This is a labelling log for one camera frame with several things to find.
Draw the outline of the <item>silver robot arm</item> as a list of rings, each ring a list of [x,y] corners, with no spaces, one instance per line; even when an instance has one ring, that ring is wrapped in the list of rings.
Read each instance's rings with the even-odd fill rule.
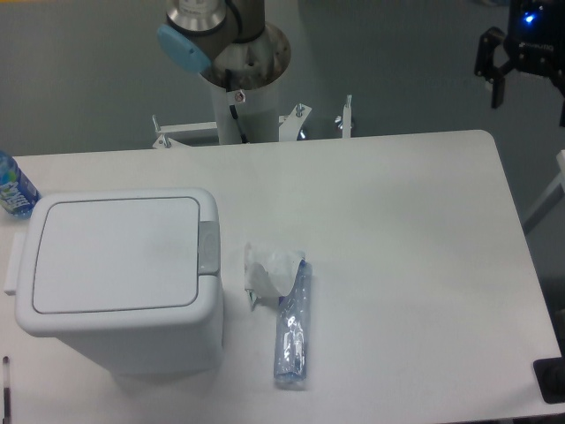
[[[162,51],[184,71],[226,89],[259,89],[290,64],[290,45],[267,23],[262,1],[168,1],[157,30]],[[508,29],[493,26],[479,37],[474,74],[503,103],[507,75],[517,71],[564,89],[564,3],[508,2]]]

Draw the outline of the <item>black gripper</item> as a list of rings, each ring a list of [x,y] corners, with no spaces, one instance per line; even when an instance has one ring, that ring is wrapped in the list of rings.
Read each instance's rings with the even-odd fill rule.
[[[497,66],[495,51],[502,45],[508,60]],[[496,26],[480,35],[474,74],[492,86],[492,109],[502,105],[514,69],[538,76],[564,72],[563,1],[511,1],[507,36]]]

